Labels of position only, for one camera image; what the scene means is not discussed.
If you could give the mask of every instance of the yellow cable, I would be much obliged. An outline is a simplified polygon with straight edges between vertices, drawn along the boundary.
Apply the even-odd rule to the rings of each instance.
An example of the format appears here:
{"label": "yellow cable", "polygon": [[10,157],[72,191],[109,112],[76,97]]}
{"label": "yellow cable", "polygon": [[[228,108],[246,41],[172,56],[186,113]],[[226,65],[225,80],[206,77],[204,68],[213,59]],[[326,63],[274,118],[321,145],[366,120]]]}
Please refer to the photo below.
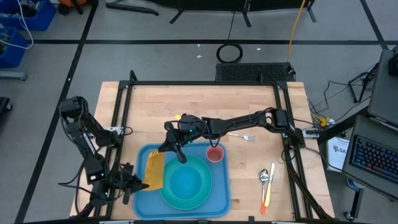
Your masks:
{"label": "yellow cable", "polygon": [[297,17],[296,17],[296,21],[294,21],[292,33],[291,33],[291,35],[290,35],[289,52],[288,52],[288,54],[287,54],[287,62],[290,61],[290,53],[292,52],[293,34],[294,34],[294,30],[296,29],[296,25],[297,25],[297,23],[298,23],[298,21],[299,21],[301,12],[303,11],[304,4],[305,4],[305,0],[303,0],[303,3],[301,3],[300,10],[299,10],[299,12],[298,12],[298,14],[297,14]]}

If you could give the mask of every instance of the fork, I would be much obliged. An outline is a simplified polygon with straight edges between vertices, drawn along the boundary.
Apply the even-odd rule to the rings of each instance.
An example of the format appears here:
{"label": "fork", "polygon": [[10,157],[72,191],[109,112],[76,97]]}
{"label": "fork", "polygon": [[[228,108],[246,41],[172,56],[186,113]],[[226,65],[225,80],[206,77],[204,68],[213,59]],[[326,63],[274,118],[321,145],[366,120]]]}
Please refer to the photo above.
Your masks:
{"label": "fork", "polygon": [[238,134],[233,134],[233,133],[227,133],[227,135],[229,136],[236,136],[236,137],[241,137],[243,138],[245,141],[254,141],[254,139],[256,138],[253,135],[249,135],[249,134],[245,134],[245,135],[238,135]]}

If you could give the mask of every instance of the gray floor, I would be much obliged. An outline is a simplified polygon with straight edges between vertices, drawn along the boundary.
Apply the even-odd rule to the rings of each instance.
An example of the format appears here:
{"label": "gray floor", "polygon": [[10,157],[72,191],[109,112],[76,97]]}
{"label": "gray floor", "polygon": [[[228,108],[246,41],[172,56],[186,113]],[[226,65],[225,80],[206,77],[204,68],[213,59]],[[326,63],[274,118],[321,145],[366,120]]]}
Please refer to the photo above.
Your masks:
{"label": "gray floor", "polygon": [[[184,12],[174,25],[169,24],[177,11],[144,1],[134,1],[160,12],[159,17],[105,8],[96,11],[88,40],[172,40],[226,39],[232,20],[230,12]],[[367,0],[385,40],[398,40],[396,0]],[[88,18],[72,12],[56,15],[47,32],[33,32],[37,40],[79,40]],[[297,26],[297,40],[377,40],[359,0],[316,0],[313,6],[318,22],[312,23],[303,12]],[[236,14],[231,39],[287,40],[297,15],[296,9],[249,13],[253,27],[247,28],[241,14]],[[127,79],[133,69],[140,80],[214,80],[219,45],[106,45],[86,44],[81,53],[68,96],[84,96],[94,112],[103,81]],[[242,45],[242,62],[284,62],[287,45]],[[36,44],[28,50],[19,68],[29,75],[26,82],[0,81],[0,95],[11,98],[14,109],[2,124],[0,136],[0,217],[1,223],[12,223],[25,194],[36,159],[42,148],[55,112],[77,45]],[[236,54],[234,49],[222,52]],[[347,83],[376,63],[379,45],[294,45],[291,63],[297,81],[304,82],[313,103],[323,99],[328,80]],[[330,87],[328,96],[344,86]],[[353,106],[348,90],[329,101],[324,112],[339,118]],[[358,106],[350,114],[359,110]],[[59,125],[55,130],[49,154],[25,221],[67,218],[73,190],[59,187],[73,177],[81,162],[75,146],[64,136]],[[335,214],[351,207],[354,192],[347,188],[341,174],[326,171]],[[358,221],[398,223],[398,203],[365,191]]]}

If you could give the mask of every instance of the keyboard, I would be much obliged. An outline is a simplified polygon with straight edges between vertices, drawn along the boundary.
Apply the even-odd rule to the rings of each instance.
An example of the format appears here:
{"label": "keyboard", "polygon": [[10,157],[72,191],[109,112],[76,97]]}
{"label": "keyboard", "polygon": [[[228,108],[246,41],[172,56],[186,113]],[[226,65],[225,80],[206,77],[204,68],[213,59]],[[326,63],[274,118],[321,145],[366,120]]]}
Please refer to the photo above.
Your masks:
{"label": "keyboard", "polygon": [[398,150],[355,136],[350,163],[398,184]]}

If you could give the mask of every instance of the black grate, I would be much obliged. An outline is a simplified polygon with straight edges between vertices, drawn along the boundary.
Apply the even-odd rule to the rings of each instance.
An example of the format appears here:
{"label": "black grate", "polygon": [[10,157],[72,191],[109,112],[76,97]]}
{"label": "black grate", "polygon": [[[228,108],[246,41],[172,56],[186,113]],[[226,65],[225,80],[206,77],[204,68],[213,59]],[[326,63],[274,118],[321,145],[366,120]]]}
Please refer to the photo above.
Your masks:
{"label": "black grate", "polygon": [[219,63],[216,81],[258,81],[259,74],[265,82],[293,81],[288,76],[289,63]]}

